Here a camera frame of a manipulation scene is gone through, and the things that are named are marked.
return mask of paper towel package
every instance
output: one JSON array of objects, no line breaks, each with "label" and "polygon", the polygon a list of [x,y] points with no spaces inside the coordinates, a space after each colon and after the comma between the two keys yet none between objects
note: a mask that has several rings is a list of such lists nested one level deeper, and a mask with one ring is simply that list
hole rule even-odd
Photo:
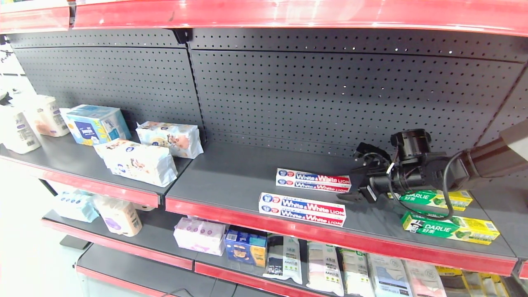
[{"label": "paper towel package", "polygon": [[84,194],[79,190],[74,192],[62,192],[54,197],[53,210],[64,218],[93,222],[99,217],[95,207],[91,203],[91,195]]},{"label": "paper towel package", "polygon": [[178,247],[222,256],[225,250],[224,233],[224,224],[181,218],[174,226],[173,235]]},{"label": "paper towel package", "polygon": [[29,122],[42,135],[60,137],[70,133],[64,122],[55,97],[36,95],[27,98],[14,98],[9,101],[24,110]]},{"label": "paper towel package", "polygon": [[94,195],[93,203],[112,233],[132,237],[143,225],[132,202],[102,195]]},{"label": "paper towel package", "polygon": [[432,264],[405,261],[411,290],[416,296],[447,297],[436,267]]},{"label": "paper towel package", "polygon": [[166,147],[116,139],[94,148],[115,175],[166,187],[178,174]]},{"label": "paper towel package", "polygon": [[0,106],[0,126],[1,140],[8,150],[25,154],[41,146],[23,112],[16,107]]},{"label": "paper towel package", "polygon": [[368,263],[376,297],[412,296],[402,260],[369,254]]},{"label": "paper towel package", "polygon": [[203,153],[198,126],[144,122],[136,132],[141,143],[168,147],[175,157],[194,159]]},{"label": "paper towel package", "polygon": [[71,109],[60,108],[60,112],[79,144],[97,145],[131,137],[119,108],[83,104]]}]

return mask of product package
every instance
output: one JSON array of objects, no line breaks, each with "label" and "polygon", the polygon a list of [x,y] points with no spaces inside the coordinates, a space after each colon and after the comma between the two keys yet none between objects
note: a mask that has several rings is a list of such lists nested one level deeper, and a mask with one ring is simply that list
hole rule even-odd
[{"label": "product package", "polygon": [[195,125],[144,122],[136,131],[141,143],[168,147],[175,157],[194,159],[203,153]]},{"label": "product package", "polygon": [[119,108],[83,104],[59,110],[79,144],[97,145],[131,137]]},{"label": "product package", "polygon": [[225,248],[230,260],[266,267],[267,233],[231,226],[225,235]]},{"label": "product package", "polygon": [[402,260],[369,254],[368,261],[376,297],[412,296]]},{"label": "product package", "polygon": [[310,289],[344,296],[341,270],[335,246],[308,242],[308,284]]},{"label": "product package", "polygon": [[166,147],[116,139],[94,148],[115,175],[166,187],[178,174]]},{"label": "product package", "polygon": [[198,219],[181,218],[174,226],[174,239],[178,247],[201,253],[222,256],[225,225]]},{"label": "product package", "polygon": [[268,264],[263,276],[278,280],[292,279],[298,284],[303,284],[299,239],[276,234],[268,235]]},{"label": "product package", "polygon": [[344,205],[270,193],[260,194],[259,213],[331,226],[346,220]]},{"label": "product package", "polygon": [[447,297],[440,275],[432,264],[405,261],[405,267],[414,296]]},{"label": "product package", "polygon": [[350,178],[347,176],[330,177],[304,171],[277,169],[275,185],[298,189],[347,193],[350,191]]},{"label": "product package", "polygon": [[[428,212],[431,216],[441,216]],[[450,220],[436,221],[407,212],[401,219],[403,229],[412,233],[489,245],[501,233],[493,222],[453,216]]]},{"label": "product package", "polygon": [[53,210],[61,217],[83,222],[93,222],[99,217],[91,203],[92,196],[84,194],[80,190],[62,192],[54,199]]},{"label": "product package", "polygon": [[339,248],[343,255],[346,293],[361,297],[375,297],[369,278],[366,253],[358,250]]},{"label": "product package", "polygon": [[132,202],[96,194],[93,203],[110,232],[132,237],[141,231],[143,224]]},{"label": "product package", "polygon": [[[449,200],[453,205],[454,210],[464,211],[466,207],[473,201],[473,198],[467,191],[450,192]],[[446,200],[444,199],[444,193],[442,191],[418,191],[413,194],[403,195],[400,197],[400,201],[427,205],[432,207],[447,208]]]},{"label": "product package", "polygon": [[16,107],[0,106],[0,126],[1,140],[8,150],[25,154],[41,146],[26,117]]},{"label": "product package", "polygon": [[28,98],[14,98],[10,100],[10,103],[24,109],[27,120],[34,123],[40,134],[60,137],[70,133],[62,119],[55,97],[37,95]]},{"label": "product package", "polygon": [[462,270],[436,266],[436,271],[440,275],[447,297],[471,296],[469,294],[469,287],[466,278],[462,274]]}]

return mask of toothpaste box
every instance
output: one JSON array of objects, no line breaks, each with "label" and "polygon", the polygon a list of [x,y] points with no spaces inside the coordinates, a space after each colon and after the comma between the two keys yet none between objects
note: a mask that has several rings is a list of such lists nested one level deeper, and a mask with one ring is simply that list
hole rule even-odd
[{"label": "toothpaste box", "polygon": [[275,185],[279,187],[347,193],[350,191],[350,178],[345,175],[331,177],[304,171],[278,168],[275,177]]},{"label": "toothpaste box", "polygon": [[[460,211],[466,210],[466,207],[473,201],[473,198],[467,191],[450,192],[449,199],[451,200],[453,209]],[[444,194],[439,190],[418,191],[413,194],[403,195],[400,197],[400,201],[432,207],[447,208]]]},{"label": "toothpaste box", "polygon": [[259,212],[331,226],[343,226],[346,219],[343,205],[269,193],[260,194]]},{"label": "toothpaste box", "polygon": [[[441,215],[426,212],[431,216]],[[450,220],[436,221],[407,212],[402,217],[403,229],[412,233],[489,245],[501,233],[493,222],[453,216]]]}]

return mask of pegboard back panel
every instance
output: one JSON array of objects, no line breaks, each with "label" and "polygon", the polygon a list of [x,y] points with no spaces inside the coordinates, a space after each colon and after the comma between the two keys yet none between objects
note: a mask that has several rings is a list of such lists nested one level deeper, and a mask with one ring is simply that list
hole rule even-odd
[{"label": "pegboard back panel", "polygon": [[9,35],[11,46],[22,48],[141,47],[185,48],[168,29],[73,30]]},{"label": "pegboard back panel", "polygon": [[192,61],[205,127],[213,132],[391,150],[391,134],[424,128],[432,149],[448,153],[476,143],[523,67],[412,55],[211,50],[193,50]]},{"label": "pegboard back panel", "polygon": [[133,124],[203,126],[185,49],[28,48],[15,54],[35,91],[55,96],[62,107],[105,105],[121,108]]},{"label": "pegboard back panel", "polygon": [[525,62],[528,38],[396,29],[193,29],[193,50],[436,55]]}]

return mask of store shelf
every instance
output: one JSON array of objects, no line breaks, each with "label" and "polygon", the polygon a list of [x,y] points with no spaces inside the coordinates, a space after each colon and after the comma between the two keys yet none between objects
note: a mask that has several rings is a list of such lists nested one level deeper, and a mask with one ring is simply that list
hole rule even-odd
[{"label": "store shelf", "polygon": [[[231,297],[237,286],[98,245],[91,246],[79,259],[77,271],[155,297],[179,288],[185,288],[194,297]],[[184,291],[174,295],[187,296]]]},{"label": "store shelf", "polygon": [[[93,147],[77,144],[71,135],[42,136],[41,143],[42,147],[24,155],[0,145],[0,159],[22,165],[25,172],[40,179],[150,207],[158,207],[160,196],[171,186],[161,188],[113,175]],[[181,174],[191,159],[175,158],[174,161]]]},{"label": "store shelf", "polygon": [[[332,173],[346,172],[353,162],[333,156],[212,142],[169,190],[166,210],[368,253],[511,274],[517,259],[503,237],[485,246],[413,234],[402,229],[400,215],[388,206],[347,204],[343,228],[258,213],[261,192],[342,202],[333,193],[276,187],[277,167]],[[488,219],[477,203],[472,203],[464,215]]]},{"label": "store shelf", "polygon": [[111,233],[101,217],[87,223],[63,218],[52,210],[42,218],[42,223],[98,245],[192,270],[197,252],[179,248],[173,237],[174,226],[182,216],[161,209],[138,211],[138,215],[143,228],[133,237]]},{"label": "store shelf", "polygon": [[528,3],[514,0],[77,0],[77,3],[74,29],[381,27],[528,36],[525,18]]},{"label": "store shelf", "polygon": [[66,31],[70,27],[70,8],[67,0],[2,4],[0,20],[0,34]]}]

